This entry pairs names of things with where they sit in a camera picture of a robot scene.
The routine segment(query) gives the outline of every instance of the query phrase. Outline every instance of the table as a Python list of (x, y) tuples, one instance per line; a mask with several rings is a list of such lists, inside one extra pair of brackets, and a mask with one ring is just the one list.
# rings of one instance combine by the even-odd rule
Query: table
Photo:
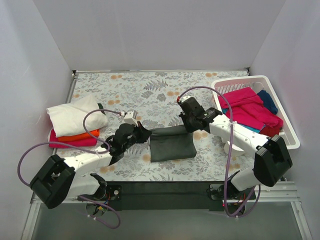
[[(80, 73), (73, 89), (71, 101), (90, 93), (104, 108), (115, 111), (138, 111), (137, 120), (146, 129), (163, 128), (182, 124), (178, 117), (181, 108), (177, 96), (193, 86), (210, 86), (221, 78), (247, 76), (246, 71), (126, 71)], [(212, 107), (212, 92), (196, 89), (189, 92), (205, 108)], [(100, 131), (106, 139), (118, 129), (123, 119), (106, 113), (108, 125)], [(116, 164), (95, 169), (106, 181), (221, 181), (224, 179), (227, 155), (219, 136), (205, 131), (193, 133), (197, 150), (195, 158), (166, 162), (150, 162), (147, 143), (136, 144)], [(58, 149), (60, 157), (76, 156), (76, 149)], [(248, 156), (232, 157), (229, 174), (252, 166)]]

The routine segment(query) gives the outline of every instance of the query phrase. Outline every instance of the folded white towel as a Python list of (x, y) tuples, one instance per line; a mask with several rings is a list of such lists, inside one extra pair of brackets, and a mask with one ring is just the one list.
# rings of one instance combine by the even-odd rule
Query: folded white towel
[[(77, 101), (49, 107), (49, 114), (56, 137), (74, 136), (85, 133), (83, 120), (92, 110), (98, 109), (98, 103), (93, 94)], [(85, 126), (89, 131), (105, 127), (108, 123), (106, 115), (101, 111), (92, 113), (86, 120)]]

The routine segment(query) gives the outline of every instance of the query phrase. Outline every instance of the pink cloth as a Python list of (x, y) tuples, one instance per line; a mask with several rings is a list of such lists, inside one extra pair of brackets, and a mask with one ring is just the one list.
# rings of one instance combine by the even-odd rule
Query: pink cloth
[[(76, 140), (76, 141), (59, 141), (58, 138), (56, 137), (55, 130), (51, 130), (50, 133), (50, 142), (60, 142), (60, 143), (65, 143), (65, 144), (70, 144), (75, 147), (92, 147), (97, 144), (97, 139), (94, 139), (93, 137), (91, 138), (86, 138), (86, 139), (81, 139), (81, 140)], [(59, 149), (68, 149), (70, 147), (60, 145), (60, 144), (49, 144), (50, 148), (59, 148)]]
[[(284, 121), (264, 107), (264, 102), (251, 87), (231, 91), (223, 95), (231, 105), (233, 120), (239, 124), (261, 130), (264, 125), (280, 129)], [(227, 103), (218, 97), (221, 108), (227, 109)], [(230, 111), (225, 113), (230, 118)]]

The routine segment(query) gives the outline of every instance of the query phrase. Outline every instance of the laundry basket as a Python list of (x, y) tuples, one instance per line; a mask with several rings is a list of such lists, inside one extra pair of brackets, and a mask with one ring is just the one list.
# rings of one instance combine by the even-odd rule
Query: laundry basket
[[(251, 87), (255, 93), (265, 90), (270, 94), (275, 106), (278, 108), (277, 116), (283, 120), (283, 127), (279, 135), (283, 137), (286, 147), (289, 150), (300, 147), (300, 141), (295, 133), (295, 130), (293, 129), (287, 114), (275, 93), (274, 88), (266, 76), (258, 75), (224, 78), (214, 81), (211, 87), (222, 94), (246, 87)], [(212, 104), (216, 109), (220, 111), (222, 110), (218, 100), (218, 94), (215, 92), (213, 92)]]

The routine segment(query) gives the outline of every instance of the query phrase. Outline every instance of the orange cloth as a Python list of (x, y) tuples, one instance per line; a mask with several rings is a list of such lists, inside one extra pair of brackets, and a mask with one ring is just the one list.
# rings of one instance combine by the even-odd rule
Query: orange cloth
[[(93, 130), (90, 133), (95, 137), (99, 137), (100, 130), (99, 129)], [(58, 140), (59, 142), (72, 142), (72, 141), (78, 141), (81, 139), (89, 139), (89, 138), (92, 138), (92, 136), (90, 136), (89, 133), (85, 132), (85, 133), (74, 135), (74, 136), (61, 136), (61, 137), (58, 137)]]

